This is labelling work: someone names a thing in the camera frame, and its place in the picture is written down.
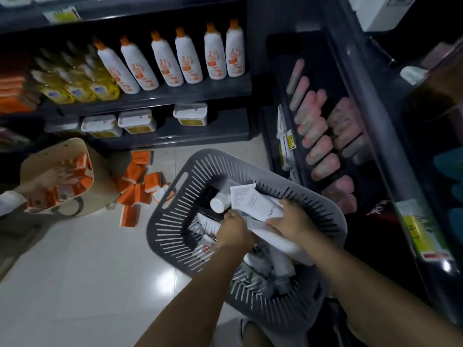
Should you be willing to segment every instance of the orange cap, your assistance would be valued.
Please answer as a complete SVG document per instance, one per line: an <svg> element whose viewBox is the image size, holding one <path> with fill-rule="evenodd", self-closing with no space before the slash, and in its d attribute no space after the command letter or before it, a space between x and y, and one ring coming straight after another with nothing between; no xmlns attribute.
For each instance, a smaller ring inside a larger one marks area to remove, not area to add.
<svg viewBox="0 0 463 347"><path fill-rule="evenodd" d="M185 31L183 30L183 27L176 27L175 32L177 33L178 37L185 37Z"/></svg>
<svg viewBox="0 0 463 347"><path fill-rule="evenodd" d="M122 46L129 46L130 41L129 41L129 39L127 39L127 36L122 35L120 37L120 43L122 44Z"/></svg>
<svg viewBox="0 0 463 347"><path fill-rule="evenodd" d="M159 35L159 32L157 30L152 30L151 31L151 38L154 40L154 41L159 41L161 40L161 36Z"/></svg>
<svg viewBox="0 0 463 347"><path fill-rule="evenodd" d="M230 29L238 29L238 19L230 18Z"/></svg>
<svg viewBox="0 0 463 347"><path fill-rule="evenodd" d="M215 33L217 30L215 30L215 26L213 22L207 22L206 24L207 27L207 32L208 33Z"/></svg>
<svg viewBox="0 0 463 347"><path fill-rule="evenodd" d="M98 50L104 50L106 49L106 46L100 41L100 40L95 40L93 42L93 44L95 45L95 47L98 49Z"/></svg>

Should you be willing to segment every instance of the tiled floor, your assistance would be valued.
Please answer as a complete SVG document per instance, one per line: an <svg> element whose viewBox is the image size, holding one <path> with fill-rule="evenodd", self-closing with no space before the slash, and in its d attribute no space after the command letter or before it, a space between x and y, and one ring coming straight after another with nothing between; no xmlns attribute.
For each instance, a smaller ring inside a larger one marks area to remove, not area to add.
<svg viewBox="0 0 463 347"><path fill-rule="evenodd" d="M150 171L163 171L172 181L188 158L205 147L269 168L259 136L157 149ZM154 204L142 207L136 228L119 227L120 205L50 227L0 283L0 345L132 346L190 280L148 247L146 225L154 209ZM239 315L224 304L219 322Z"/></svg>

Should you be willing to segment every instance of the store shelf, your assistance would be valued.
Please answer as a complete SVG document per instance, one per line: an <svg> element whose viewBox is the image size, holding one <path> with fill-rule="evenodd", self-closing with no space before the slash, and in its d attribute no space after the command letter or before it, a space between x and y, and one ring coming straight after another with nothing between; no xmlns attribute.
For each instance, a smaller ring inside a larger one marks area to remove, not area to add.
<svg viewBox="0 0 463 347"><path fill-rule="evenodd" d="M317 1L331 50L349 93L358 103L362 124L391 199L395 203L415 200L430 225L426 230L443 239L455 259L422 260L411 234L403 226L431 304L451 322L463 327L460 269L463 245L447 220L449 208L461 204L449 194L452 181L437 173L432 164L433 156L443 152L454 136L448 129L445 133L443 122L427 126L404 118L404 98L413 88L400 78L401 68L389 68L384 58L369 46L348 0Z"/></svg>
<svg viewBox="0 0 463 347"><path fill-rule="evenodd" d="M384 186L375 163L371 161L358 166L353 163L352 158L346 159L339 151L333 150L332 152L337 152L341 168L319 182L313 181L310 173L314 167L306 163L310 149L302 146L303 136L297 133L297 125L293 120L295 112L289 110L291 97L286 94L286 86L299 58L305 60L303 74L310 80L309 89L325 89L327 92L328 100L322 108L324 118L329 116L342 97L348 96L325 35L322 31L271 35L267 40L267 48L275 74L275 99L281 104L286 127L293 131L297 145L293 154L302 185L320 193L342 175L350 175L356 187L354 195L357 198L358 211L370 210L384 194Z"/></svg>
<svg viewBox="0 0 463 347"><path fill-rule="evenodd" d="M177 147L232 141L251 138L248 113L245 108L219 111L207 126L183 126L172 116L165 118L152 133L130 134L121 137L91 139L89 143L98 150L130 150L140 147Z"/></svg>
<svg viewBox="0 0 463 347"><path fill-rule="evenodd" d="M272 172L289 179L289 172L281 168L280 140L276 138L276 122L278 118L278 106L262 107L259 110L259 126L265 142L269 166Z"/></svg>
<svg viewBox="0 0 463 347"><path fill-rule="evenodd" d="M163 83L159 88L152 91L142 90L135 95L122 94L119 100L60 105L58 109L63 116L91 116L101 113L120 112L122 110L163 106L166 104L248 96L251 94L251 91L251 75L250 73L246 73L240 77L227 77L222 80L205 78L198 84L185 83L181 87L170 87ZM46 110L52 108L53 105L47 104Z"/></svg>
<svg viewBox="0 0 463 347"><path fill-rule="evenodd" d="M43 12L74 6L81 21L95 21L237 0L57 0L23 7L0 7L0 34L52 26Z"/></svg>

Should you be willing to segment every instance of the white cap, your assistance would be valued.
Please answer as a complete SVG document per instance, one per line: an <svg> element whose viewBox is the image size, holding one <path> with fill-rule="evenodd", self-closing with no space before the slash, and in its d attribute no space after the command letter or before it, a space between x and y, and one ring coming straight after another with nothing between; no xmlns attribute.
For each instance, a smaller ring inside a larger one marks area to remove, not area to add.
<svg viewBox="0 0 463 347"><path fill-rule="evenodd" d="M232 203L231 195L219 192L210 202L211 209L216 213L223 213Z"/></svg>

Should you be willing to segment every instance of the gray plastic basket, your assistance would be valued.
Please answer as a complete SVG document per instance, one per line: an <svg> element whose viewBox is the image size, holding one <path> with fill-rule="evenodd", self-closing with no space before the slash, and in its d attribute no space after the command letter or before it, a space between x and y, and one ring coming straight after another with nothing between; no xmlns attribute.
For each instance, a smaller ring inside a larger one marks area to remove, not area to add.
<svg viewBox="0 0 463 347"><path fill-rule="evenodd" d="M256 189L263 194L299 202L322 232L337 245L344 245L346 221L332 201L272 172L208 148L196 152L185 163L154 211L146 232L151 249L188 276L194 276L207 262L192 254L198 237L188 230L188 225L208 186L217 187L224 180L236 185L256 183ZM176 197L166 203L174 188ZM232 280L226 302L274 332L307 331L315 322L327 285L316 266L295 268L296 275L291 279L293 290L287 295L266 299Z"/></svg>

